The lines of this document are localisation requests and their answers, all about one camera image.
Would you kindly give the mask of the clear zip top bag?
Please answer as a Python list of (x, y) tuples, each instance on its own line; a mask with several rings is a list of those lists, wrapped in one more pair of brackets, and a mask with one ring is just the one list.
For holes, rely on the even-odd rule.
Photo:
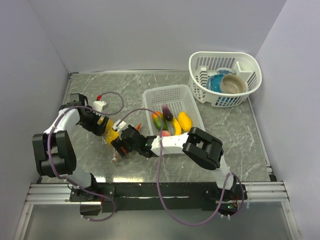
[[(104, 120), (105, 117), (101, 117), (99, 120), (98, 120), (98, 124), (99, 125), (102, 125), (102, 122)], [(119, 133), (115, 130), (113, 130), (113, 125), (114, 125), (114, 122), (112, 119), (109, 119), (106, 126), (105, 126), (105, 131), (104, 131), (104, 140), (107, 144), (111, 145), (111, 142), (113, 140), (115, 140), (118, 136), (119, 136)], [(139, 123), (135, 129), (139, 132), (140, 131), (140, 128), (142, 126), (142, 123)], [(116, 150), (114, 150), (114, 153), (113, 153), (113, 158), (112, 158), (112, 162), (115, 162), (117, 160), (117, 158), (120, 157), (120, 155), (117, 153)]]

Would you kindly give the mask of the blue white patterned plate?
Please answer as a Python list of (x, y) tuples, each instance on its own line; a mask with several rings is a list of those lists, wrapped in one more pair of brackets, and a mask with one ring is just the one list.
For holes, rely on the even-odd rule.
[(220, 67), (216, 70), (216, 72), (219, 75), (228, 75), (228, 74), (236, 75), (236, 71), (233, 68), (228, 68), (228, 67)]

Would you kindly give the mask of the aluminium rail frame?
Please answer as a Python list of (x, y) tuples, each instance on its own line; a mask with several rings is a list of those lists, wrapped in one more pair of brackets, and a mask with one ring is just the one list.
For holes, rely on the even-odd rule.
[(285, 184), (237, 184), (216, 210), (211, 182), (109, 182), (109, 201), (73, 199), (64, 183), (30, 186), (16, 240), (300, 240)]

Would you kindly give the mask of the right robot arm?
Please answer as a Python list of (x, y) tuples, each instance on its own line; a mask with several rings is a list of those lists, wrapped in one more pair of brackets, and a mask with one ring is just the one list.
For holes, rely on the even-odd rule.
[(201, 168), (213, 171), (215, 188), (224, 201), (235, 197), (237, 183), (225, 161), (223, 144), (202, 129), (192, 127), (189, 132), (173, 136), (143, 136), (133, 126), (120, 123), (112, 129), (119, 136), (111, 145), (121, 157), (133, 151), (145, 158), (185, 154)]

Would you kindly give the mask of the white rectangular perforated basket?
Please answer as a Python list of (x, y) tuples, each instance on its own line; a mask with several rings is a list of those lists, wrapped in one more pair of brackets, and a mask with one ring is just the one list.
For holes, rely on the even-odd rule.
[(166, 104), (175, 118), (178, 117), (180, 112), (186, 112), (194, 127), (205, 130), (191, 89), (185, 84), (145, 90), (142, 94), (142, 99), (144, 107), (155, 112), (161, 112), (163, 104)]

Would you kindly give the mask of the fake yellow banana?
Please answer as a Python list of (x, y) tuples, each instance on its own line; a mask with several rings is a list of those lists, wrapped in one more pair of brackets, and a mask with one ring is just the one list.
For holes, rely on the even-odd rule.
[(174, 127), (174, 135), (181, 135), (182, 134), (182, 128), (179, 124), (178, 120), (176, 118), (173, 118), (171, 121), (172, 126)]

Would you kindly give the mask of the fake yellow bell pepper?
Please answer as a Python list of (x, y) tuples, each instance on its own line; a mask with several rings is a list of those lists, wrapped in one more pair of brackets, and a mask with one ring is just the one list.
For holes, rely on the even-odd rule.
[(105, 142), (111, 144), (111, 141), (116, 140), (119, 137), (119, 133), (113, 130), (114, 122), (109, 119), (105, 126)]

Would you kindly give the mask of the fake green orange mango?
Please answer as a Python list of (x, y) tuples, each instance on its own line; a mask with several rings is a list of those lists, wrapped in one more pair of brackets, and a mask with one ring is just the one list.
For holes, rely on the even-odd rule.
[(162, 127), (163, 131), (166, 131), (168, 129), (164, 115), (161, 112), (156, 111), (156, 113), (153, 113), (152, 114), (152, 121), (153, 121), (154, 126), (158, 130), (160, 130), (161, 127)]

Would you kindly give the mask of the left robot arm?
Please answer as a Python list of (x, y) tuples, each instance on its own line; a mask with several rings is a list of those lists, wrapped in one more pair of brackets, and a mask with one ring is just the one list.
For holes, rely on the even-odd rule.
[(70, 95), (70, 102), (62, 105), (56, 120), (43, 133), (32, 137), (33, 154), (38, 174), (55, 178), (57, 175), (72, 184), (72, 191), (83, 200), (94, 201), (100, 189), (93, 174), (77, 167), (77, 158), (69, 133), (76, 125), (96, 136), (102, 136), (108, 117), (92, 111), (88, 98), (81, 93)]

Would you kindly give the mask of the fake pink peach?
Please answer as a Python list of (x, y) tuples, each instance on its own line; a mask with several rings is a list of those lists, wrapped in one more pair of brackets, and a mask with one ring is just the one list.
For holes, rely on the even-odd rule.
[(170, 137), (171, 133), (167, 130), (163, 130), (162, 132), (159, 133), (159, 136), (161, 137)]

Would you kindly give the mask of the fake purple eggplant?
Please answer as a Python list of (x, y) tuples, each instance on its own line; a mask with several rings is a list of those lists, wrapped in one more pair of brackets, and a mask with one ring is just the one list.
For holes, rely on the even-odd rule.
[(171, 122), (174, 118), (173, 114), (171, 113), (171, 111), (166, 103), (164, 103), (162, 105), (162, 114), (163, 114), (166, 121)]

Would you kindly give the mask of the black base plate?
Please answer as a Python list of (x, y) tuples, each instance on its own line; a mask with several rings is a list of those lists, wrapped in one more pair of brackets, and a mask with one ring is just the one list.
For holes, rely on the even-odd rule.
[(98, 198), (85, 200), (71, 190), (72, 203), (81, 203), (80, 213), (96, 216), (99, 213), (116, 211), (162, 210), (159, 198), (161, 192), (169, 210), (200, 209), (214, 211), (219, 200), (222, 204), (219, 212), (233, 215), (238, 210), (241, 200), (247, 200), (244, 184), (236, 183), (236, 195), (232, 200), (224, 201), (224, 190), (216, 189), (214, 182), (162, 182), (156, 183), (115, 182), (98, 183)]

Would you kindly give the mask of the beige bowl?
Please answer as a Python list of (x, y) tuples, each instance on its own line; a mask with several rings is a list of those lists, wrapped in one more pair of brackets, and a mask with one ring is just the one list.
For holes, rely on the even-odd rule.
[(220, 82), (220, 90), (224, 94), (242, 94), (247, 91), (247, 87), (237, 75), (226, 74)]

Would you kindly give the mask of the white round dish rack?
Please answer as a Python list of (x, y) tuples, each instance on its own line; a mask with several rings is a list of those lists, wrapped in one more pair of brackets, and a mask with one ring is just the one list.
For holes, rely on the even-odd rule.
[(262, 84), (258, 62), (244, 52), (198, 51), (189, 57), (188, 69), (195, 99), (217, 108), (238, 106)]

